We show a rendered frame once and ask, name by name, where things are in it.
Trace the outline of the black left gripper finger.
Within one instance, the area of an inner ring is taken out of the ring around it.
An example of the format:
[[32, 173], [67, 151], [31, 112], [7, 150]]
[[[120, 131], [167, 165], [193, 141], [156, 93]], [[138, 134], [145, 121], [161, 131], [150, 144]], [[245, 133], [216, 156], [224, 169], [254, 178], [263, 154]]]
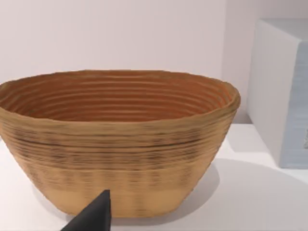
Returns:
[[110, 190], [104, 190], [60, 231], [111, 231]]

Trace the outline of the brown woven basket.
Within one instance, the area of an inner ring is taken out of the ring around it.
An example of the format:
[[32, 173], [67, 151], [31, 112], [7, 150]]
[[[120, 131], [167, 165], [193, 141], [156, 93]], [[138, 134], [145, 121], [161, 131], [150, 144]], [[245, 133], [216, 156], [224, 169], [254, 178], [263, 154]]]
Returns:
[[232, 84], [189, 73], [43, 74], [0, 84], [0, 136], [62, 212], [110, 190], [114, 217], [156, 217], [197, 186], [240, 103]]

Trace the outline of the pale microwave oven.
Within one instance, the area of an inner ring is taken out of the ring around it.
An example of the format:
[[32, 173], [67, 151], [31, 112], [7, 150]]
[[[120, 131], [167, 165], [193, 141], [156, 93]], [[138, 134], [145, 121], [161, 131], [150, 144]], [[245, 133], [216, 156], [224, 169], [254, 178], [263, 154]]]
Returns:
[[256, 24], [247, 113], [277, 166], [308, 169], [308, 18]]

